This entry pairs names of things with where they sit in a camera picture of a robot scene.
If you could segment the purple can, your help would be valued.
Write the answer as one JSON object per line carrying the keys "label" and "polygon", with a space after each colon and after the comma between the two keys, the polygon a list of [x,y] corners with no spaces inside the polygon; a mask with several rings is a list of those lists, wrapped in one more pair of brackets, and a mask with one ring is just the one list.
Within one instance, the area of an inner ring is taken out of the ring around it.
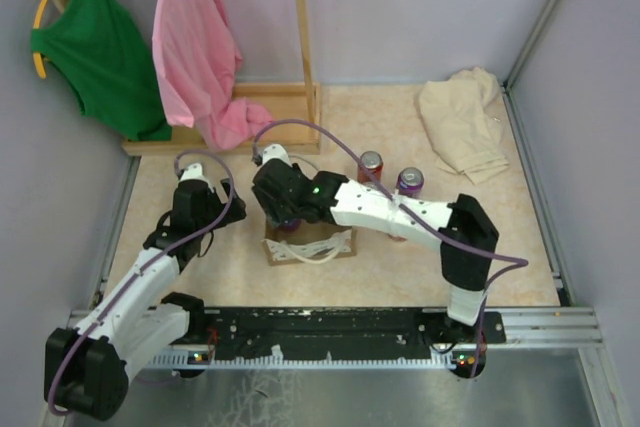
{"label": "purple can", "polygon": [[400,195],[417,198],[424,186],[424,176],[416,167],[406,167],[398,174],[396,190]]}
{"label": "purple can", "polygon": [[278,226],[278,229],[282,232],[294,232],[301,225],[300,219],[293,219],[289,221],[285,221]]}

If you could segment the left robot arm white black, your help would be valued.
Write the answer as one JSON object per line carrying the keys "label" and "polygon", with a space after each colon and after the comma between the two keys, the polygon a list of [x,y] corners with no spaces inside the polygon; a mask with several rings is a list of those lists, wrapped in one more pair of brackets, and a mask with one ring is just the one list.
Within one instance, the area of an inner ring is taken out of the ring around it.
{"label": "left robot arm white black", "polygon": [[45,344],[44,399],[58,417],[82,413],[108,420],[124,402],[132,381],[173,341],[194,344],[208,331],[202,300],[171,294],[151,304],[206,249],[205,238],[246,216],[233,179],[215,187],[197,164],[185,169],[172,206],[145,239],[117,286],[71,328],[57,328]]}

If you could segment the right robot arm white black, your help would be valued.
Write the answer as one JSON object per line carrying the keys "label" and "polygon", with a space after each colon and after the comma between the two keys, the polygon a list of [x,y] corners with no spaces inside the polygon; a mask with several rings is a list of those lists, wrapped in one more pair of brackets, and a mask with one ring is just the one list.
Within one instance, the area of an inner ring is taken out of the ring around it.
{"label": "right robot arm white black", "polygon": [[453,202],[429,202],[378,189],[342,174],[307,177],[295,163],[263,160],[252,191],[267,220],[369,229],[437,250],[449,284],[447,331],[470,342],[482,330],[481,308],[499,232],[479,202],[461,194]]}

